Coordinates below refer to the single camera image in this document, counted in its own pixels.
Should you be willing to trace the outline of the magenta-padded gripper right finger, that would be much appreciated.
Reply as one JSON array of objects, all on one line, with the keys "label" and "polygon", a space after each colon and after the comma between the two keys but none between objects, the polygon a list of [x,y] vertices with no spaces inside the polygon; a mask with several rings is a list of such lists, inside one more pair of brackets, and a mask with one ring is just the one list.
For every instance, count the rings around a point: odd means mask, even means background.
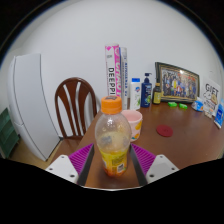
[{"label": "magenta-padded gripper right finger", "polygon": [[178,168],[165,155],[154,155],[135,144],[130,146],[130,155],[141,186],[178,171]]}]

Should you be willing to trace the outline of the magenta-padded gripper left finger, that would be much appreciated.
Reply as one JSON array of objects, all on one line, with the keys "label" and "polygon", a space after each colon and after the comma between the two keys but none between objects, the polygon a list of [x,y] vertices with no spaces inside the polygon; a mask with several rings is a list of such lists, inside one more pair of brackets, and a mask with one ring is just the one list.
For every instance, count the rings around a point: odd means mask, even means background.
[{"label": "magenta-padded gripper left finger", "polygon": [[62,154],[53,161],[46,171],[84,186],[94,156],[94,144],[89,144],[70,155]]}]

